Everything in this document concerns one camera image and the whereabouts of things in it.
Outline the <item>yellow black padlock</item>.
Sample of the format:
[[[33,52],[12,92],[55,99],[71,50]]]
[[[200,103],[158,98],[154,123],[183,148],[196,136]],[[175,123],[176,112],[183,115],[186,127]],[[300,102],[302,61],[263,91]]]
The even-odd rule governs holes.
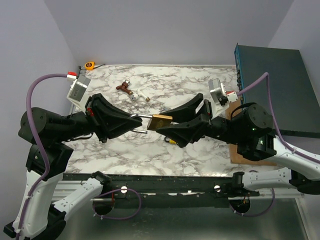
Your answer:
[[[164,141],[165,141],[166,143],[172,144],[172,145],[176,145],[176,144],[177,144],[174,140],[170,139],[169,137],[165,137],[165,138],[164,138]]]

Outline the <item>small brass padlock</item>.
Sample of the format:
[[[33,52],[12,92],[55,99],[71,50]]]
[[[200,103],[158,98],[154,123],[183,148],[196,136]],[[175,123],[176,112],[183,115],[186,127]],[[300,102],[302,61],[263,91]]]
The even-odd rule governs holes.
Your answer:
[[[131,130],[134,133],[140,133],[140,134],[147,134],[148,130],[155,131],[158,128],[169,126],[173,121],[172,116],[163,115],[163,114],[150,115],[150,114],[137,113],[137,114],[132,114],[130,117],[149,119],[147,130],[140,130],[140,129]]]

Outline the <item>long-shackle brass padlock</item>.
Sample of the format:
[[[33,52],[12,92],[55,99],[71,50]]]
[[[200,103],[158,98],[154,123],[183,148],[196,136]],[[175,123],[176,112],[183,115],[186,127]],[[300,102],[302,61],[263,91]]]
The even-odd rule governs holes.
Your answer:
[[[164,108],[162,108],[162,109],[160,110],[160,112],[163,113],[163,112],[166,112],[166,111],[169,111],[169,110],[170,110],[170,108],[164,107]]]

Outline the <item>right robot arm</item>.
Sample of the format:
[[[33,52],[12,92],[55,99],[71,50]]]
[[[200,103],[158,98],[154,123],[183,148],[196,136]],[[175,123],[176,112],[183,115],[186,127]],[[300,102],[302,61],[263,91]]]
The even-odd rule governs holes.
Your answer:
[[[237,147],[243,158],[280,166],[265,172],[236,172],[221,187],[232,197],[267,188],[296,189],[303,194],[320,193],[320,156],[288,143],[273,131],[273,118],[256,103],[248,103],[236,116],[214,117],[211,102],[199,93],[189,102],[163,113],[172,123],[156,129],[181,148],[210,137]]]

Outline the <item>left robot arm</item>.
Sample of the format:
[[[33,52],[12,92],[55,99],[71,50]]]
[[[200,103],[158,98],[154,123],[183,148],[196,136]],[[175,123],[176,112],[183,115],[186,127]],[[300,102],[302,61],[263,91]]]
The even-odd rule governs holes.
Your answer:
[[[13,239],[55,240],[71,215],[95,197],[112,196],[111,178],[100,171],[57,202],[53,194],[73,149],[67,142],[96,135],[105,143],[142,125],[142,119],[110,104],[101,94],[90,96],[84,110],[67,116],[28,106],[18,135],[31,143],[26,161],[26,187],[16,219],[3,231]]]

